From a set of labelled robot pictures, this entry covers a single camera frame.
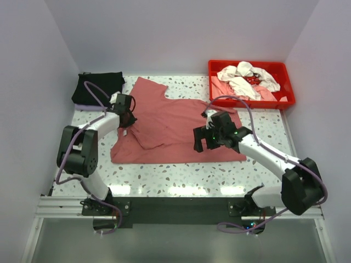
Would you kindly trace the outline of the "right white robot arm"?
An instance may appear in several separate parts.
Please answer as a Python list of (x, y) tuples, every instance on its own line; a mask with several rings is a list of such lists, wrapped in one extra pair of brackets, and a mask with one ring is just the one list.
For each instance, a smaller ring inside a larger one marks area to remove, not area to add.
[(284, 207), (302, 215), (310, 207), (327, 199), (327, 189), (318, 166), (310, 159), (287, 155), (261, 140), (253, 129), (238, 128), (228, 112), (203, 113), (206, 125), (195, 128), (194, 150), (203, 152), (225, 146), (257, 161), (280, 181), (281, 187), (257, 186), (247, 192), (240, 205), (241, 214), (257, 215), (266, 207)]

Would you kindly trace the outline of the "dusty pink t shirt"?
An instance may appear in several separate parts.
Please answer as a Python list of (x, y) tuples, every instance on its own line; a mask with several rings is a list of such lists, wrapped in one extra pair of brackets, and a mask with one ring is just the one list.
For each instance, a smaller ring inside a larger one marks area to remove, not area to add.
[(224, 146), (194, 150), (193, 130), (206, 124), (198, 99), (168, 99), (167, 86), (139, 77), (131, 90), (137, 121), (119, 129), (110, 150), (114, 164), (176, 164), (245, 161), (246, 156)]

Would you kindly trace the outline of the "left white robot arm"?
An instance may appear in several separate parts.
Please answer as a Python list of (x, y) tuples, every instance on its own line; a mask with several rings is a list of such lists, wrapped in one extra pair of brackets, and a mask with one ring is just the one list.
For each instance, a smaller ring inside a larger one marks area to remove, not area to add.
[(101, 215), (112, 212), (114, 205), (110, 188), (98, 173), (99, 140), (119, 128), (132, 126), (136, 100), (131, 95), (115, 94), (110, 106), (94, 120), (80, 126), (68, 125), (63, 129), (56, 164), (57, 185), (78, 181), (88, 198), (95, 200), (94, 208)]

